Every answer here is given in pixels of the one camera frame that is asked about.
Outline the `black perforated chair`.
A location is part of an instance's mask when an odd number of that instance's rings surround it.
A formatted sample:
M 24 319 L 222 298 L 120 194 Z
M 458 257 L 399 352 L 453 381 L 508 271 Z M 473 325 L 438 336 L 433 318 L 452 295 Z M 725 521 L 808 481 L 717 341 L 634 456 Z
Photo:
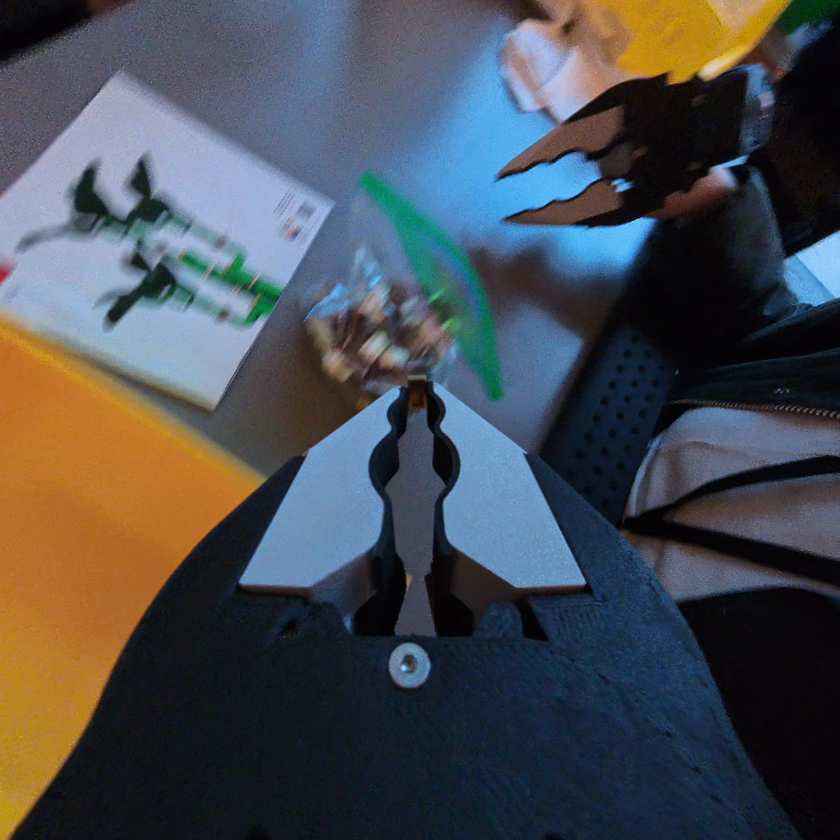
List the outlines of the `black perforated chair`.
M 676 373 L 673 354 L 650 330 L 614 321 L 540 448 L 542 460 L 618 528 Z

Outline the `person's pale garment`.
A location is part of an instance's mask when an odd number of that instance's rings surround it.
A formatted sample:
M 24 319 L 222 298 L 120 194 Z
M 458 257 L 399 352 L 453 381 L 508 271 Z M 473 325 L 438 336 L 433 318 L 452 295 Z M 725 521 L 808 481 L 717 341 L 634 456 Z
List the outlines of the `person's pale garment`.
M 632 518 L 713 481 L 750 469 L 838 456 L 836 418 L 697 407 L 649 444 L 629 493 Z M 688 502 L 668 520 L 689 527 L 839 557 L 838 476 L 814 476 L 725 490 Z M 725 553 L 626 532 L 676 602 L 794 587 L 838 599 L 838 586 L 772 570 Z

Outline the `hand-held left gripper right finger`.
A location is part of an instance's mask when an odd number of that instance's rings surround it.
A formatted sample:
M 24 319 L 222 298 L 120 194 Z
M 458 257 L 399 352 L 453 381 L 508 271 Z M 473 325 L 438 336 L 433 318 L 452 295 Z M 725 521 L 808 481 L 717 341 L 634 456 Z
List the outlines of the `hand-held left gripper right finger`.
M 444 485 L 425 578 L 436 635 L 472 635 L 495 604 L 583 592 L 529 454 L 441 385 L 427 385 L 426 408 Z

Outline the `clear zip bag green seal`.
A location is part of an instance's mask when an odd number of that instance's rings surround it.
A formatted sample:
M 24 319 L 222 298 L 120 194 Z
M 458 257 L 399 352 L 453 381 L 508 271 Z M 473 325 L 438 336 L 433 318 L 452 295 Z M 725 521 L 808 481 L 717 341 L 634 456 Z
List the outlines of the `clear zip bag green seal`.
M 348 255 L 341 272 L 303 298 L 305 317 L 320 288 L 346 279 L 354 251 L 361 245 L 370 248 L 383 264 L 418 282 L 455 340 L 455 362 L 462 360 L 486 397 L 499 401 L 504 387 L 496 328 L 479 273 L 467 253 L 435 221 L 372 172 L 364 172 L 356 186 L 349 215 Z M 448 374 L 430 381 L 444 384 Z M 356 394 L 361 406 L 380 396 L 337 385 Z

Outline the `yellow plastic bin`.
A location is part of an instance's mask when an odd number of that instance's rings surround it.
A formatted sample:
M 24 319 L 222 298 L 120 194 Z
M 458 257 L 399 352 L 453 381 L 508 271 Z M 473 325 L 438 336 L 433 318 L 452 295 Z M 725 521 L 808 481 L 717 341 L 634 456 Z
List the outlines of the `yellow plastic bin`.
M 2 838 L 76 746 L 164 583 L 263 481 L 2 318 Z
M 629 37 L 617 65 L 638 77 L 708 80 L 735 67 L 772 28 L 788 1 L 611 1 Z

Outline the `pile of mixed toy bricks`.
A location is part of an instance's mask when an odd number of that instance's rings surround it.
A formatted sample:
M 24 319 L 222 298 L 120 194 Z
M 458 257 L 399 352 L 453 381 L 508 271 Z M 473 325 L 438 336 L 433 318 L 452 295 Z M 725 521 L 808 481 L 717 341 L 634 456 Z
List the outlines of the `pile of mixed toy bricks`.
M 418 282 L 363 245 L 346 279 L 315 294 L 304 327 L 324 373 L 357 392 L 380 395 L 413 376 L 444 379 L 456 358 Z

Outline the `toy instruction booklet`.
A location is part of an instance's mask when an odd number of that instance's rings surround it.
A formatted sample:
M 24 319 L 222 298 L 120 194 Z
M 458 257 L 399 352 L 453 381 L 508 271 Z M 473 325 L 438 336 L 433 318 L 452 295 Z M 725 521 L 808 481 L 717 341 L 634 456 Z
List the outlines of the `toy instruction booklet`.
M 332 208 L 119 73 L 2 194 L 2 314 L 212 411 Z

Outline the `person's right hand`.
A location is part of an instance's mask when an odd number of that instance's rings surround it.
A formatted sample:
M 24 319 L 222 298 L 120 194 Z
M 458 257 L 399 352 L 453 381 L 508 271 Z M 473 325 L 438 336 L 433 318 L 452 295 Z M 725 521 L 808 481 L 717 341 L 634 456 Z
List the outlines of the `person's right hand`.
M 703 214 L 735 194 L 741 183 L 740 165 L 713 167 L 688 191 L 668 195 L 663 206 L 647 215 L 647 218 L 668 222 Z

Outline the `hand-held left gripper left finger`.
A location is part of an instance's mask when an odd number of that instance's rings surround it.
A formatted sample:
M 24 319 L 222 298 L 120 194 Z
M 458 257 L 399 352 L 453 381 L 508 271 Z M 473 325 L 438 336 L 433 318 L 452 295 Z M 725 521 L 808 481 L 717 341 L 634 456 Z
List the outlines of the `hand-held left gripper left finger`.
M 397 387 L 303 456 L 238 585 L 336 607 L 351 632 L 393 635 L 406 593 L 385 488 L 399 468 Z

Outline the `grey desk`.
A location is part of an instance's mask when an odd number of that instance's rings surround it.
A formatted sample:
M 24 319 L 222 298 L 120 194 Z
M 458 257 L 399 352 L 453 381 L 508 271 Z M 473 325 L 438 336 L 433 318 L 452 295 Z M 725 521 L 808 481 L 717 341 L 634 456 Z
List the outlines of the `grey desk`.
M 302 331 L 298 293 L 340 268 L 359 175 L 372 170 L 467 247 L 498 329 L 503 401 L 457 369 L 450 388 L 538 449 L 632 275 L 651 224 L 502 223 L 571 196 L 567 158 L 496 182 L 549 129 L 500 79 L 521 2 L 128 2 L 2 63 L 2 191 L 118 71 L 335 201 L 219 408 L 137 390 L 263 476 L 350 417 Z

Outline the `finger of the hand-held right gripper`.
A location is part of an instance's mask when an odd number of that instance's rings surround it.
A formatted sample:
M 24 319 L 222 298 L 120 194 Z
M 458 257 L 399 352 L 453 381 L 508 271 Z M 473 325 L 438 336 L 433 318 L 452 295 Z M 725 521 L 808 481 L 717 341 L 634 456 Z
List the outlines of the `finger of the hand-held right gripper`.
M 562 123 L 504 165 L 496 179 L 528 172 L 538 165 L 551 165 L 572 153 L 582 153 L 597 163 L 604 179 L 627 175 L 624 110 L 619 105 Z
M 623 193 L 599 180 L 570 199 L 556 199 L 504 218 L 505 224 L 535 227 L 606 227 L 627 223 Z

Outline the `person's right forearm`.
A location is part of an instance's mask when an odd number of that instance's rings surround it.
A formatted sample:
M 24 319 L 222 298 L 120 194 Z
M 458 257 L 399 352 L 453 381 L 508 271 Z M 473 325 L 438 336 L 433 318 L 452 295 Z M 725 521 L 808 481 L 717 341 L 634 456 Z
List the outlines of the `person's right forearm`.
M 640 257 L 643 314 L 681 371 L 730 364 L 751 335 L 802 310 L 761 173 L 709 211 L 657 221 Z

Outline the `crumpled white paper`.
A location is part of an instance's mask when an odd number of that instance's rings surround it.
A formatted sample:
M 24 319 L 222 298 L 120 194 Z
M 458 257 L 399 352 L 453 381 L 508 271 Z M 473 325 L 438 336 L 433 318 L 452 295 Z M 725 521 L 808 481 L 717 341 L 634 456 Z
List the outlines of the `crumpled white paper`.
M 500 75 L 521 112 L 562 124 L 605 91 L 630 81 L 612 42 L 582 7 L 565 19 L 529 18 L 506 37 Z

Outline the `person's dark jacket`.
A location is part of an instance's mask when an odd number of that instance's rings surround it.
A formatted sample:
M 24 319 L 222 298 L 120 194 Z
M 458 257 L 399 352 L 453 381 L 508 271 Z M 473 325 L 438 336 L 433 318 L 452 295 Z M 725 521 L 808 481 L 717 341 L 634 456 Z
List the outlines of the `person's dark jacket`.
M 838 16 L 780 84 L 773 137 L 751 163 L 767 186 L 784 260 L 838 232 Z M 838 416 L 838 300 L 754 333 L 730 364 L 681 371 L 669 400 L 793 406 Z

